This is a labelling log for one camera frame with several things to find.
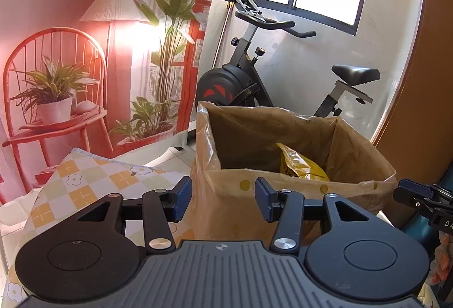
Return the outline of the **printed room backdrop poster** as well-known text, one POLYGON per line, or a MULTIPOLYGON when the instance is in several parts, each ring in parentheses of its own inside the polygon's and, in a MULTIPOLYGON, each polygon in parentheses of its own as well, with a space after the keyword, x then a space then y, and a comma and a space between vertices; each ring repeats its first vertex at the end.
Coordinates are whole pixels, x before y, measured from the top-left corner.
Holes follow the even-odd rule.
POLYGON ((162 101, 151 142, 188 127, 212 0, 1 0, 1 201, 79 147, 125 153, 113 128, 162 101))

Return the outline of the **checkered floral tablecloth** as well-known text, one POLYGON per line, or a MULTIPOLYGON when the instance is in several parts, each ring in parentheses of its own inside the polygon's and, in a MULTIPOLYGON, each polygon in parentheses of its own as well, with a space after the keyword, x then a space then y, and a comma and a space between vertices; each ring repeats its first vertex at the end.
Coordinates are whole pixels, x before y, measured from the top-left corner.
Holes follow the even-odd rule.
POLYGON ((192 149, 156 152, 153 147, 137 149, 115 159, 104 159, 81 149, 73 149, 56 168, 47 183, 35 191, 30 212, 16 243, 7 245, 8 273, 2 284, 1 306, 17 307, 26 293, 15 272, 20 248, 47 229, 109 193, 124 198, 140 198, 159 188, 170 189, 191 172, 192 149))

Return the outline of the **yellow chip bag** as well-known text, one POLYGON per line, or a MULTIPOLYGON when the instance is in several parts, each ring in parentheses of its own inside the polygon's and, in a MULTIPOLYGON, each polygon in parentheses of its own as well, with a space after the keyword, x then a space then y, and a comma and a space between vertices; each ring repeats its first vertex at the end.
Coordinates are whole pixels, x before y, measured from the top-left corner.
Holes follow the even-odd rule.
POLYGON ((281 151, 280 172, 284 175, 316 181, 329 181, 327 174, 316 162, 300 155, 297 151, 282 144, 276 144, 281 151))

